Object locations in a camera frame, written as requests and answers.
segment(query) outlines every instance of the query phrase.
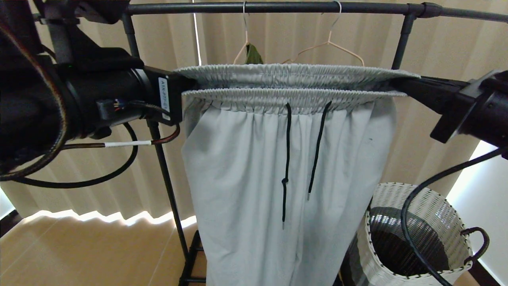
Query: beige curtain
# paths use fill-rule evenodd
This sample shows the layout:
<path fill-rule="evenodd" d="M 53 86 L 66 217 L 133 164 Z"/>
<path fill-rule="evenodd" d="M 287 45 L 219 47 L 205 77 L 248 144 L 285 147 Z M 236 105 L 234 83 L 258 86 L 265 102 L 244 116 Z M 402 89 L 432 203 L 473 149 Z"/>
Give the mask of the beige curtain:
<path fill-rule="evenodd" d="M 421 1 L 364 1 L 419 3 Z M 435 1 L 461 9 L 508 14 L 507 1 Z M 281 63 L 300 50 L 324 42 L 337 14 L 251 14 L 249 39 L 265 63 Z M 197 14 L 133 16 L 141 58 L 145 64 L 172 70 L 198 64 L 231 64 L 244 39 L 241 14 Z M 332 40 L 363 57 L 367 66 L 390 68 L 397 47 L 403 16 L 342 14 Z M 508 68 L 508 30 L 505 23 L 459 18 L 417 19 L 402 62 L 402 69 L 427 76 L 469 80 L 492 69 Z M 82 21 L 82 29 L 99 45 L 128 44 L 122 24 L 101 25 Z M 49 44 L 47 31 L 41 31 Z M 298 63 L 358 65 L 352 56 L 332 47 L 321 47 L 300 56 Z M 411 98 L 397 99 L 398 131 L 383 181 L 419 183 L 434 173 L 467 160 L 478 141 L 456 136 L 447 144 L 429 137 L 439 116 Z M 133 122 L 139 138 L 149 138 L 144 121 Z M 161 127 L 163 135 L 172 131 Z M 122 127 L 107 141 L 129 140 Z M 165 146 L 179 211 L 182 218 L 193 215 L 180 149 L 184 137 Z M 79 181 L 113 171 L 130 150 L 79 150 L 62 152 L 55 162 L 33 178 L 51 181 Z M 432 187 L 447 194 L 457 175 Z M 124 218 L 147 210 L 152 217 L 170 211 L 161 172 L 152 147 L 140 147 L 133 166 L 119 177 L 98 186 L 73 190 L 51 190 L 17 183 L 2 183 L 22 216 L 38 210 L 73 209 L 78 214 L 97 210 L 103 215 L 120 211 Z"/>

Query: clothes hanger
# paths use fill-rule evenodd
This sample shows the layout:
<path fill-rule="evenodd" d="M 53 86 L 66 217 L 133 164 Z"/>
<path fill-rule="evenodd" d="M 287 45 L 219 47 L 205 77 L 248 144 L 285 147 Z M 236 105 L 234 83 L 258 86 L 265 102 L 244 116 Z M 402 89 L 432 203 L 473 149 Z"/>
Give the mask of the clothes hanger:
<path fill-rule="evenodd" d="M 283 64 L 285 64 L 285 63 L 287 63 L 287 62 L 294 63 L 294 62 L 298 59 L 298 57 L 299 57 L 301 54 L 303 54 L 304 52 L 306 52 L 306 51 L 308 51 L 308 50 L 312 50 L 312 49 L 315 49 L 315 48 L 319 48 L 319 47 L 321 47 L 321 46 L 331 45 L 331 46 L 336 47 L 336 48 L 338 48 L 338 49 L 341 49 L 341 50 L 343 50 L 343 51 L 347 52 L 348 54 L 350 54 L 350 55 L 354 56 L 355 58 L 359 59 L 359 60 L 362 62 L 362 67 L 365 67 L 365 62 L 363 61 L 363 59 L 362 59 L 362 57 L 361 57 L 361 56 L 359 56 L 359 55 L 357 55 L 357 54 L 353 53 L 352 51 L 350 51 L 350 50 L 348 50 L 348 49 L 346 49 L 346 48 L 344 48 L 344 47 L 341 47 L 341 46 L 339 46 L 339 45 L 337 45 L 337 44 L 335 44 L 335 43 L 333 43 L 333 42 L 331 41 L 331 39 L 332 39 L 333 26 L 335 25 L 335 23 L 337 23 L 337 21 L 339 20 L 340 14 L 342 13 L 342 4 L 341 4 L 341 3 L 340 3 L 340 1 L 338 1 L 338 0 L 334 0 L 334 1 L 335 1 L 335 2 L 337 2 L 337 3 L 339 4 L 340 10 L 339 10 L 339 15 L 337 16 L 337 19 L 335 19 L 335 21 L 333 22 L 332 26 L 330 27 L 330 32 L 328 33 L 328 41 L 326 41 L 326 42 L 324 42 L 324 43 L 322 43 L 322 44 L 319 44 L 319 45 L 316 45 L 316 46 L 313 46 L 313 47 L 307 48 L 307 49 L 305 49 L 305 50 L 303 50 L 303 51 L 299 52 L 299 53 L 296 55 L 296 58 L 294 58 L 294 60 L 292 60 L 292 59 L 287 59 L 287 60 L 285 60 L 285 61 L 283 62 Z"/>
<path fill-rule="evenodd" d="M 244 27 L 245 27 L 245 44 L 243 44 L 242 48 L 240 49 L 240 51 L 238 52 L 238 55 L 236 55 L 236 58 L 235 60 L 233 61 L 233 65 L 236 64 L 236 62 L 238 61 L 238 59 L 240 58 L 240 55 L 242 55 L 244 49 L 247 47 L 247 45 L 249 44 L 249 34 L 247 32 L 247 18 L 245 17 L 245 4 L 247 3 L 247 1 L 244 1 L 243 2 L 243 24 L 244 24 Z"/>

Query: black metal rack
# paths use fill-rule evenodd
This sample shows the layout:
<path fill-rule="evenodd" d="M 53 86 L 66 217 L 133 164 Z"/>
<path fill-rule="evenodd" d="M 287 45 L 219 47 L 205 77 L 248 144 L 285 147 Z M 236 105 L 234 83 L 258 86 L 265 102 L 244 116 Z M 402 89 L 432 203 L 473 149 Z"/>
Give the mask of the black metal rack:
<path fill-rule="evenodd" d="M 434 3 L 422 4 L 391 4 L 391 3 L 357 3 L 341 2 L 342 13 L 370 13 L 370 14 L 398 14 L 404 15 L 404 22 L 400 31 L 400 38 L 397 50 L 393 59 L 392 69 L 399 69 L 404 56 L 404 51 L 411 33 L 412 25 L 418 18 L 433 17 L 457 17 L 486 21 L 497 21 L 508 23 L 508 15 L 480 12 L 473 10 L 445 8 Z M 137 4 L 129 5 L 122 17 L 123 28 L 132 56 L 139 58 L 139 50 L 136 42 L 136 35 L 132 23 L 132 15 L 144 14 L 185 14 L 185 13 L 338 13 L 339 6 L 336 2 L 227 2 L 227 3 L 163 3 L 163 4 Z M 153 139 L 159 139 L 161 134 L 158 123 L 147 121 L 148 128 Z M 205 277 L 192 277 L 192 270 L 196 261 L 201 239 L 199 231 L 196 231 L 194 238 L 187 247 L 183 234 L 180 216 L 176 205 L 175 194 L 171 184 L 171 178 L 166 164 L 164 150 L 161 145 L 155 145 L 157 158 L 161 167 L 164 183 L 168 193 L 173 216 L 178 231 L 178 237 L 185 257 L 185 266 L 180 277 L 179 286 L 188 286 L 189 283 L 205 283 Z"/>

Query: basket handle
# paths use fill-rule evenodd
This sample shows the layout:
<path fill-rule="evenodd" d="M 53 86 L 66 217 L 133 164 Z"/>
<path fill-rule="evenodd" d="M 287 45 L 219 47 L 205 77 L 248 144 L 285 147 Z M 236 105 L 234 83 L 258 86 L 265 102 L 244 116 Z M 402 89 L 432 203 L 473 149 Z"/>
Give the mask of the basket handle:
<path fill-rule="evenodd" d="M 463 235 L 463 236 L 468 236 L 468 235 L 470 235 L 470 234 L 472 234 L 474 232 L 480 232 L 482 234 L 482 236 L 483 236 L 483 245 L 480 247 L 480 249 L 478 250 L 478 252 L 476 252 L 475 255 L 466 258 L 466 260 L 464 260 L 464 264 L 467 264 L 469 261 L 473 261 L 473 262 L 478 261 L 478 259 L 480 257 L 482 257 L 482 255 L 485 253 L 485 251 L 487 251 L 487 248 L 489 247 L 489 244 L 490 244 L 489 235 L 481 227 L 477 227 L 476 226 L 476 227 L 466 228 L 465 230 L 461 231 L 460 234 Z"/>

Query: laundry basket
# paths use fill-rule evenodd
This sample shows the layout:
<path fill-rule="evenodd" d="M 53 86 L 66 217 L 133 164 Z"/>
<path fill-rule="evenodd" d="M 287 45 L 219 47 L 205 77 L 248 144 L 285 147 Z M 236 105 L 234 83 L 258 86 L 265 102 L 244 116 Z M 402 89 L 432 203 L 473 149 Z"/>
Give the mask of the laundry basket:
<path fill-rule="evenodd" d="M 344 286 L 440 285 L 418 260 L 402 233 L 400 212 L 416 185 L 379 184 L 340 269 Z M 479 227 L 464 229 L 444 197 L 425 188 L 413 200 L 407 218 L 415 246 L 449 283 L 471 268 L 489 239 Z M 472 255 L 468 235 L 479 231 L 484 245 Z"/>

